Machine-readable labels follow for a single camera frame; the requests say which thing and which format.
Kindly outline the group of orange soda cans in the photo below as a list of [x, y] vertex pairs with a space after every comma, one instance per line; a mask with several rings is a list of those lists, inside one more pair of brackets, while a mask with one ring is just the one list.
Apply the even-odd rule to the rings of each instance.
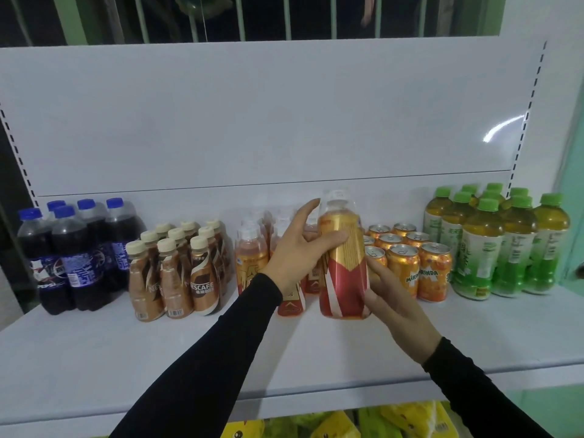
[[367, 254], [374, 256], [373, 248], [381, 250], [387, 268], [413, 298], [427, 302], [443, 302], [447, 298], [454, 267], [453, 248], [434, 242], [431, 235], [416, 231], [411, 224], [397, 223], [391, 229], [371, 225], [367, 235], [374, 242], [366, 245]]

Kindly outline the green window frame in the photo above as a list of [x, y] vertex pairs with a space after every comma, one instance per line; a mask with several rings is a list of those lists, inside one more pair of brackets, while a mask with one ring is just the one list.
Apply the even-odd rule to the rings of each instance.
[[[53, 1], [68, 45], [143, 43], [137, 28], [133, 2]], [[498, 36], [506, 2], [507, 0], [383, 0], [377, 29], [380, 35], [375, 38]]]

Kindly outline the group of green tea bottles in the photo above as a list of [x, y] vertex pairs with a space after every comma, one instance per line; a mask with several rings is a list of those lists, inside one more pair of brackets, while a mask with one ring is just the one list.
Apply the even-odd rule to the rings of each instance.
[[469, 300], [491, 295], [546, 295], [556, 283], [571, 219], [561, 193], [544, 193], [534, 206], [527, 188], [488, 183], [478, 195], [464, 184], [453, 196], [438, 187], [424, 214], [424, 232], [453, 248], [450, 286]]

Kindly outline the person's right hand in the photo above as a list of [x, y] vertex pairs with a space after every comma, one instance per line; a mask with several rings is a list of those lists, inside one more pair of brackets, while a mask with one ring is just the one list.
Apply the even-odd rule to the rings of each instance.
[[396, 344], [423, 365], [435, 352], [442, 335], [424, 310], [391, 272], [389, 292], [364, 292], [364, 304], [389, 329]]

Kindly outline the person's right forearm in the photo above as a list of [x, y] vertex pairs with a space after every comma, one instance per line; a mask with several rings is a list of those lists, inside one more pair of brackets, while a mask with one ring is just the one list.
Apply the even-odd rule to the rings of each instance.
[[474, 438], [553, 438], [448, 339], [422, 367]]

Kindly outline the group of orange tea bottles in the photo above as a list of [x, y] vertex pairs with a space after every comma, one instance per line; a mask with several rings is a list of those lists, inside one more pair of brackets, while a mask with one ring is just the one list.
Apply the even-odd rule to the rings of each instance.
[[274, 249], [270, 249], [267, 244], [259, 223], [242, 225], [238, 229], [235, 244], [237, 307], [242, 307], [243, 313], [251, 315], [253, 319], [259, 319], [261, 316], [270, 319], [274, 313], [290, 318], [305, 312], [304, 286], [310, 272], [284, 295], [269, 277], [262, 274], [262, 269], [274, 255], [276, 246], [290, 222], [285, 220], [283, 228], [276, 232]]

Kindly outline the green snack packet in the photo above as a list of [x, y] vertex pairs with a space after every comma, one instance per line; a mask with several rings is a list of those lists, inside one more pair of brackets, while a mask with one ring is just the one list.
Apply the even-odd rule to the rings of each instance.
[[306, 415], [270, 418], [264, 420], [262, 438], [310, 438], [315, 422]]

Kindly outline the person's left forearm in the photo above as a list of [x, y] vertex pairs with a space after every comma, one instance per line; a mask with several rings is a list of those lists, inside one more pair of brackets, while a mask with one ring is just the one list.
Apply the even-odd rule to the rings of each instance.
[[277, 306], [283, 281], [261, 272], [142, 394], [109, 438], [220, 438]]

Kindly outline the yellow snack packet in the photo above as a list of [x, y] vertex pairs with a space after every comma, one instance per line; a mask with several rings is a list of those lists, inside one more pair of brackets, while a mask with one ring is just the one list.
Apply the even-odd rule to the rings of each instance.
[[310, 434], [310, 438], [361, 438], [361, 433], [345, 411], [334, 411]]
[[229, 422], [220, 438], [262, 438], [265, 421], [262, 419]]
[[432, 438], [436, 427], [436, 402], [422, 401], [379, 406], [380, 414], [411, 438]]

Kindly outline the group of brown coffee bottles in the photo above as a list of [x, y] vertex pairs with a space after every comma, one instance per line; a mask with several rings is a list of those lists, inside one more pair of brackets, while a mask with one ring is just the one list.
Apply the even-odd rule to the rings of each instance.
[[159, 225], [126, 243], [127, 288], [138, 321], [207, 316], [221, 308], [230, 280], [223, 229], [220, 220]]

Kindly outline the red gold drink bottle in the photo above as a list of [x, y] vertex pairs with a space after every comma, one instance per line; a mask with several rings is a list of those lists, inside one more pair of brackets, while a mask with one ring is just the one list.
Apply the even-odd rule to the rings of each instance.
[[319, 205], [318, 234], [347, 233], [346, 242], [322, 256], [319, 308], [333, 319], [366, 319], [364, 292], [370, 281], [367, 271], [363, 231], [355, 202], [343, 189], [324, 191]]

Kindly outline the white window bars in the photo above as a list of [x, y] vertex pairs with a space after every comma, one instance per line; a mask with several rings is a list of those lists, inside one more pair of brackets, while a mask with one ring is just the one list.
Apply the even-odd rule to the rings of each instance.
[[383, 0], [124, 0], [143, 43], [375, 38]]

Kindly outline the person's left hand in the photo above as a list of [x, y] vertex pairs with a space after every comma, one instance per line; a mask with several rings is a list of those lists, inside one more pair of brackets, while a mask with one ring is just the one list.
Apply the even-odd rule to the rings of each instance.
[[308, 216], [319, 203], [320, 199], [314, 198], [296, 212], [278, 242], [274, 255], [262, 269], [262, 274], [273, 281], [282, 295], [294, 288], [316, 265], [311, 265], [303, 258], [303, 231]]

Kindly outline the white metal shelf unit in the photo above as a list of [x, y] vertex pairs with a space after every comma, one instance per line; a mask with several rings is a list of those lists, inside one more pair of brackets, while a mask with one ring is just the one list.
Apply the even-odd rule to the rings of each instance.
[[[565, 143], [551, 118], [543, 36], [273, 41], [0, 50], [0, 120], [37, 205], [121, 197], [144, 225], [218, 218], [235, 239], [345, 189], [363, 224], [411, 222], [441, 185], [528, 186]], [[371, 317], [309, 300], [274, 316], [230, 420], [438, 398]], [[504, 391], [584, 383], [584, 297], [424, 303]], [[139, 322], [124, 294], [96, 312], [33, 309], [0, 332], [0, 438], [109, 434], [219, 313]]]

